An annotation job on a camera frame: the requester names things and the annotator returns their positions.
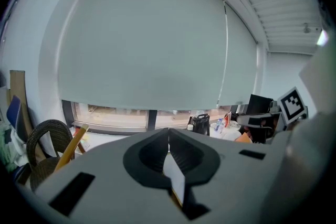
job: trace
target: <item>blue chair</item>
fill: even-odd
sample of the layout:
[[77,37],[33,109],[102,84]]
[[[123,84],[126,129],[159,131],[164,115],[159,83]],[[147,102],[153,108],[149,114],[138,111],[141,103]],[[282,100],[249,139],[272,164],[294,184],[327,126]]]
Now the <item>blue chair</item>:
[[17,136],[23,141],[27,142],[28,134],[26,130],[26,126],[23,119],[22,113],[22,104],[16,95],[13,96],[12,101],[7,110],[7,118],[10,124],[16,131]]

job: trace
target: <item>ceiling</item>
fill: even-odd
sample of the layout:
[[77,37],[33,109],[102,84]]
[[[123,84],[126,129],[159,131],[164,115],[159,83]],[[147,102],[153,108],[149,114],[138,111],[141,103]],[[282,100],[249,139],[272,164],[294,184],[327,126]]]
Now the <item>ceiling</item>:
[[[249,0],[268,40],[270,52],[313,54],[321,33],[317,0]],[[305,23],[309,33],[304,32]]]

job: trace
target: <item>white roller shade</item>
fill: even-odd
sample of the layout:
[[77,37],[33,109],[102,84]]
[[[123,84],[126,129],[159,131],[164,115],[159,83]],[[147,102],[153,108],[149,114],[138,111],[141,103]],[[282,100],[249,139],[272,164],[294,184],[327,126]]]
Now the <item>white roller shade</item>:
[[61,98],[117,108],[215,108],[225,40],[222,0],[79,0],[61,46]]
[[257,45],[242,20],[226,6],[228,57],[220,105],[248,104],[257,72]]

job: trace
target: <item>black monitor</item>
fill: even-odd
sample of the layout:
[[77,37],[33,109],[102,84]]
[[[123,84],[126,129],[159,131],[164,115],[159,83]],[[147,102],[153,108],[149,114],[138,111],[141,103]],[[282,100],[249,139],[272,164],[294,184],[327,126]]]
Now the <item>black monitor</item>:
[[246,115],[267,113],[269,106],[273,101],[272,98],[266,98],[251,94],[250,101],[246,110]]

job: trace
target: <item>green cloth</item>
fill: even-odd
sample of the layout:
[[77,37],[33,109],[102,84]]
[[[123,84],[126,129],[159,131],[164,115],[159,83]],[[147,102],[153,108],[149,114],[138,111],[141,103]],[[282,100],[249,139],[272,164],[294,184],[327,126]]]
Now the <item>green cloth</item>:
[[14,160],[19,156],[13,142],[5,143],[6,131],[10,129],[8,124],[0,123],[0,159],[9,173],[16,169]]

